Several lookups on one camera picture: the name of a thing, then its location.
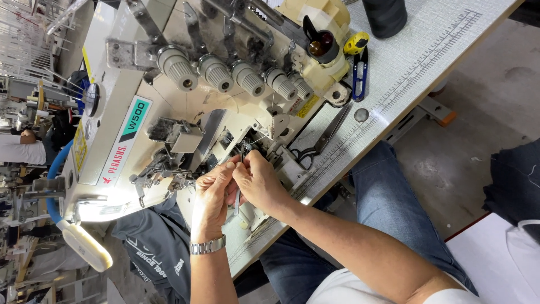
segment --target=sewing machine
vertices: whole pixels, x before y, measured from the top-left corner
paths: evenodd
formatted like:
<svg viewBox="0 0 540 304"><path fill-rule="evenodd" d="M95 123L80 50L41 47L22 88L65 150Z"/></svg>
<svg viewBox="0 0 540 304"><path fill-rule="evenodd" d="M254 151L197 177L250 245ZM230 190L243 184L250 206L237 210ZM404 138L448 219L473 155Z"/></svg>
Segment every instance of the sewing machine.
<svg viewBox="0 0 540 304"><path fill-rule="evenodd" d="M340 0L287 0L277 10L259 0L128 0L118 11L100 2L61 216L110 221L177 191L189 223L195 180L241 145L266 155L288 190L298 187L310 172L285 147L325 100L349 99L339 80L350 16ZM305 15L333 34L339 51L328 63L307 54ZM250 213L243 229L255 231L266 217Z"/></svg>

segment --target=white shirt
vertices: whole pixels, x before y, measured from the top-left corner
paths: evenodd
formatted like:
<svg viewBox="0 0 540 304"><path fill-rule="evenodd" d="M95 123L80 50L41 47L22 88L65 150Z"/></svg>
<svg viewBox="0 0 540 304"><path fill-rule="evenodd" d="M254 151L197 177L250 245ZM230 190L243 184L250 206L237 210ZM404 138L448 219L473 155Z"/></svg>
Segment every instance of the white shirt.
<svg viewBox="0 0 540 304"><path fill-rule="evenodd" d="M44 164L46 161L41 141L21 144L18 135L0 135L0 162Z"/></svg>
<svg viewBox="0 0 540 304"><path fill-rule="evenodd" d="M306 304L331 303L392 304L393 302L373 291L344 268L326 277ZM482 304L482 301L469 291L445 289L432 294L424 301L424 304Z"/></svg>

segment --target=metal watch strap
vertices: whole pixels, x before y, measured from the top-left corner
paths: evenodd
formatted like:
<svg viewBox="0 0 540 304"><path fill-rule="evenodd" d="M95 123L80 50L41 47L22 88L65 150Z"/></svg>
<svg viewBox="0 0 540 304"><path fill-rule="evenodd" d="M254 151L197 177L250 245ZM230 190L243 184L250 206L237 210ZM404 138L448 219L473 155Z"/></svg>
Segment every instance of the metal watch strap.
<svg viewBox="0 0 540 304"><path fill-rule="evenodd" d="M216 252L222 249L227 244L225 234L219 239L204 243L192 243L190 242L190 253L193 255L207 254L210 252Z"/></svg>

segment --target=blue-handled thread snips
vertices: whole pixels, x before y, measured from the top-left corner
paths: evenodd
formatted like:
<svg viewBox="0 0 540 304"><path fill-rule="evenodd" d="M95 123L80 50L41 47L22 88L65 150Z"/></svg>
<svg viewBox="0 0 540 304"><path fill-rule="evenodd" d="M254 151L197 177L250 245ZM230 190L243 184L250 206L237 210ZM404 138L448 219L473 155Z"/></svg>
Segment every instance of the blue-handled thread snips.
<svg viewBox="0 0 540 304"><path fill-rule="evenodd" d="M368 47L364 48L362 56L354 55L353 61L353 100L362 101L366 96L366 82L368 76Z"/></svg>

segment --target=scissors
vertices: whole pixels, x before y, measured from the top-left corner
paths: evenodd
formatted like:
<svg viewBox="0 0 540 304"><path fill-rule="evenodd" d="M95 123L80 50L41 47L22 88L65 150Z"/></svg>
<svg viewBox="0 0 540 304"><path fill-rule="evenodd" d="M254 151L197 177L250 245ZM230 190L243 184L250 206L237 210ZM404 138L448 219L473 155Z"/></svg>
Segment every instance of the scissors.
<svg viewBox="0 0 540 304"><path fill-rule="evenodd" d="M358 77L358 66L362 68L360 73L362 74L362 77ZM362 101L364 97L366 96L366 81L367 81L367 75L368 75L368 47L364 48L364 52L362 53L362 57L360 57L360 54L354 55L354 63L353 63L353 100L358 102ZM357 86L358 83L362 83L362 89L360 93L358 92Z"/></svg>
<svg viewBox="0 0 540 304"><path fill-rule="evenodd" d="M300 163L303 159L309 157L311 163L309 163L309 167L307 167L306 170L309 170L311 168L311 165L313 165L313 156L321 154L321 152L325 149L330 139L332 139L332 136L334 136L336 131L341 126L343 120L345 120L345 116L347 116L347 113L349 113L351 106L352 103L350 102L343 106L343 108L339 111L336 117L334 117L332 122L328 125L328 128L326 128L324 133L322 133L321 137L319 137L319 139L315 143L315 146L302 151L298 149L291 150L291 153L296 156L297 163Z"/></svg>

